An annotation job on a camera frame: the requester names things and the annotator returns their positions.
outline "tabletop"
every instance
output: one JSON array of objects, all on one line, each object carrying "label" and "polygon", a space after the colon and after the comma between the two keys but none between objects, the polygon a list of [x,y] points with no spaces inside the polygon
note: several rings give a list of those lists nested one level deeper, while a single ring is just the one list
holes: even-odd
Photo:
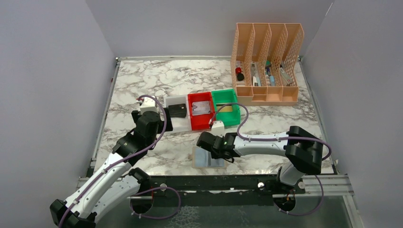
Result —
[{"label": "tabletop", "polygon": [[[240,132],[275,134],[297,125],[322,139],[317,116],[299,62],[294,68],[299,86],[295,106],[248,106],[249,118]],[[106,160],[116,141],[135,127],[131,112],[139,110],[135,99],[143,94],[185,95],[232,88],[230,61],[210,60],[125,60],[121,61],[111,103],[96,155],[95,171]],[[241,109],[241,120],[245,118]],[[225,133],[236,132],[237,126]],[[201,132],[166,134],[135,166],[149,175],[276,174],[288,161],[276,155],[248,155],[235,158],[226,168],[192,168],[192,148]],[[322,162],[322,173],[333,173],[329,159]]]}]

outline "wall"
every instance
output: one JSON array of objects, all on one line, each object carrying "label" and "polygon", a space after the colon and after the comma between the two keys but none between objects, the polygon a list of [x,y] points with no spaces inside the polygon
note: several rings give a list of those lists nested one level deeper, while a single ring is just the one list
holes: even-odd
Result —
[{"label": "wall", "polygon": [[301,23],[301,54],[333,0],[86,0],[118,57],[230,56],[237,22]]},{"label": "wall", "polygon": [[303,59],[366,228],[401,227],[401,0],[336,0]]},{"label": "wall", "polygon": [[89,165],[115,56],[83,0],[0,2],[0,227],[52,228]]}]

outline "screw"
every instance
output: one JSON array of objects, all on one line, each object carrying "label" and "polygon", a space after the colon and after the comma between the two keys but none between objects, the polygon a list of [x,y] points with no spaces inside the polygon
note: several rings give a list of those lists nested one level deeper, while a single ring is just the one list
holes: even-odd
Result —
[{"label": "screw", "polygon": [[299,182],[298,183],[298,187],[300,188],[300,189],[305,189],[305,183],[304,182]]},{"label": "screw", "polygon": [[160,187],[165,188],[165,187],[167,187],[167,186],[166,186],[166,184],[162,183],[162,184],[160,185]]},{"label": "screw", "polygon": [[260,190],[263,190],[263,189],[264,189],[264,183],[263,183],[263,182],[259,182],[259,183],[258,183],[258,188],[259,188]]}]

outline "mesh organizer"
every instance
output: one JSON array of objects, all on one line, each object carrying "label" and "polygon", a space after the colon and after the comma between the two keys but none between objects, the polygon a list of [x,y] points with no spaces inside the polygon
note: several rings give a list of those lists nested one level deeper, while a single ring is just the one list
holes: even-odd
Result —
[{"label": "mesh organizer", "polygon": [[[238,102],[251,106],[291,106],[298,101],[298,84],[294,66],[304,39],[301,24],[280,23],[237,23],[231,55],[232,86]],[[275,85],[269,85],[265,75],[266,60],[270,61],[270,72]],[[235,68],[240,61],[243,81],[237,81]],[[280,64],[291,77],[292,82],[283,85]],[[254,63],[255,72],[261,86],[252,84],[250,66]]]}]

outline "green object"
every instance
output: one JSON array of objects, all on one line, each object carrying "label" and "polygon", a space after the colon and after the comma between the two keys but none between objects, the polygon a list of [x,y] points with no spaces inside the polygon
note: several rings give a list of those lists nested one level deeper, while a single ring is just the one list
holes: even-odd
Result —
[{"label": "green object", "polygon": [[[217,111],[220,108],[220,105],[223,105],[226,103],[237,103],[238,102],[237,96],[235,95],[235,91],[233,89],[212,91],[211,96],[213,98],[215,111]],[[216,115],[216,120],[221,120],[224,123],[224,126],[233,126],[233,125],[240,124],[240,108],[239,108],[239,106],[233,104],[231,112],[220,111]]]}]

